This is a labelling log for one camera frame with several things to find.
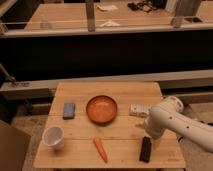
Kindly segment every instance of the wooden table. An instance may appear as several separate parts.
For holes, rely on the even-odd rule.
[[[101,12],[97,5],[116,5],[118,10],[110,12]],[[204,23],[213,23],[213,1],[203,1],[197,16]],[[146,13],[143,11],[132,11],[127,7],[127,2],[105,2],[95,3],[95,25],[108,20],[113,20],[120,24],[120,27],[131,26],[169,26],[173,14],[165,10],[152,11]],[[49,22],[51,29],[80,29],[87,28],[85,4],[40,4],[38,9],[31,17],[25,30],[38,30],[41,28],[41,22]]]
[[[92,123],[85,112],[94,96],[108,95],[118,104],[118,116],[107,126]],[[142,138],[147,134],[136,125],[143,119],[129,116],[130,104],[153,105],[162,99],[157,83],[75,82],[60,83],[47,119],[46,128],[59,125],[64,129],[65,146],[55,152],[40,142],[36,168],[184,168],[185,161],[173,132],[153,142],[149,163],[139,162]],[[63,120],[65,102],[76,104],[76,117]],[[99,156],[92,139],[103,140],[109,162]]]

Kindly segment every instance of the floor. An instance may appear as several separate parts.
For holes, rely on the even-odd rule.
[[[48,109],[48,105],[46,107],[42,106],[33,111],[34,115],[23,116],[25,109],[21,107],[17,116],[12,121],[14,127],[32,136],[23,171],[52,171],[51,169],[33,168],[34,156],[47,119],[46,114],[48,113]],[[184,114],[188,117],[196,118],[199,121],[204,121],[205,123],[213,122],[213,103],[190,104],[185,108]],[[186,138],[180,141],[180,146],[187,163],[186,171],[212,171],[213,155],[211,153],[204,151]],[[183,169],[164,169],[164,171],[183,171]]]

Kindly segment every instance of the black object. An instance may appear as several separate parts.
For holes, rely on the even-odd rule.
[[[151,0],[151,2],[154,7],[164,9],[166,7],[167,0]]]
[[[151,156],[152,143],[149,137],[144,137],[140,153],[140,161],[149,162]]]
[[[208,123],[208,125],[209,125],[209,126],[213,126],[213,123],[212,123],[212,122],[210,122],[210,123]]]
[[[75,104],[64,103],[63,119],[74,119],[75,117]]]
[[[132,10],[132,11],[137,11],[139,10],[139,7],[135,3],[128,3],[127,6]]]

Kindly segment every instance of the metal frame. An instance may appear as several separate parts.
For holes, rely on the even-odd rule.
[[[16,87],[5,82],[0,88],[0,93],[7,100],[53,97],[59,82],[73,81],[155,81],[161,89],[205,87],[213,86],[213,70],[28,81],[28,84],[17,82]]]

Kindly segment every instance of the white paper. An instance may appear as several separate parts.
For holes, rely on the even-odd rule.
[[[108,20],[107,22],[100,25],[100,27],[112,27],[112,26],[120,26],[120,24],[112,20]]]
[[[101,11],[113,11],[118,9],[118,7],[116,7],[115,5],[105,5],[105,6],[97,5],[97,8]]]

